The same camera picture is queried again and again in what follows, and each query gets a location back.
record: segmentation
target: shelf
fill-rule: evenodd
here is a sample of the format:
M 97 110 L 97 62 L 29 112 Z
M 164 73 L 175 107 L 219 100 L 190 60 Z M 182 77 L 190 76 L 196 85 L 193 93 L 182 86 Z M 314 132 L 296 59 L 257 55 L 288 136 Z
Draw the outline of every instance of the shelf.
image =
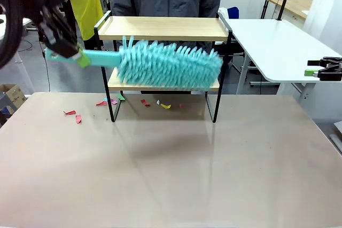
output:
M 111 91 L 157 91 L 157 90 L 163 90 L 163 91 L 181 91 L 177 88 L 155 88 L 155 87 L 147 87 L 143 85 L 127 85 L 125 83 L 120 83 L 119 78 L 117 77 L 118 70 L 115 68 L 113 70 L 113 73 L 108 81 L 108 88 Z M 212 85 L 212 87 L 209 89 L 209 91 L 218 91 L 219 90 L 219 82 L 216 80 L 216 82 Z M 203 89 L 191 89 L 191 91 L 204 91 Z
M 109 17 L 98 31 L 100 40 L 227 41 L 228 33 L 217 18 Z

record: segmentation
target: bottom shelf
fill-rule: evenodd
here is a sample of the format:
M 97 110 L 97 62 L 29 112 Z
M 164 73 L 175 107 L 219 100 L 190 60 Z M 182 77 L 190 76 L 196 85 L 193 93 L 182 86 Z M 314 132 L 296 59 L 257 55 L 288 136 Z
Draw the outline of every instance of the bottom shelf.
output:
M 157 90 L 164 90 L 164 91 L 181 91 L 177 88 L 158 88 L 158 87 L 146 87 L 143 85 L 127 85 L 125 83 L 120 83 L 119 78 L 117 77 L 118 70 L 114 68 L 112 75 L 108 81 L 108 88 L 111 91 L 157 91 Z M 210 87 L 209 91 L 218 91 L 219 90 L 219 81 L 216 80 L 215 83 Z M 191 91 L 204 91 L 199 88 L 193 88 Z

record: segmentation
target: yellow paper scrap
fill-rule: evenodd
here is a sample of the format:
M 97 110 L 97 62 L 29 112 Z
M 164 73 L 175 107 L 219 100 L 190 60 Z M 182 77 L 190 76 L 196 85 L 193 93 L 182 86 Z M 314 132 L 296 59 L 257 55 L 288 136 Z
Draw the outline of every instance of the yellow paper scrap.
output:
M 171 105 L 160 104 L 164 109 L 170 109 Z

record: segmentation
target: yellow vest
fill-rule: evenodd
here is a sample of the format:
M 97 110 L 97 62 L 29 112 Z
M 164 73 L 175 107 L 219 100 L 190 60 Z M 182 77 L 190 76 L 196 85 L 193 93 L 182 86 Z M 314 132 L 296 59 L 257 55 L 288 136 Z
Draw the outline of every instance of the yellow vest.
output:
M 70 0 L 83 40 L 94 36 L 94 25 L 103 16 L 100 0 Z

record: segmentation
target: top shelf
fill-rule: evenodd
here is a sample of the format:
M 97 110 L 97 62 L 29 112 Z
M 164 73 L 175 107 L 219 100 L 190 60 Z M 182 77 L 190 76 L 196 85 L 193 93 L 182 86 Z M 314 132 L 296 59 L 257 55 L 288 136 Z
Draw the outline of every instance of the top shelf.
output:
M 227 41 L 217 18 L 109 17 L 98 31 L 100 40 Z

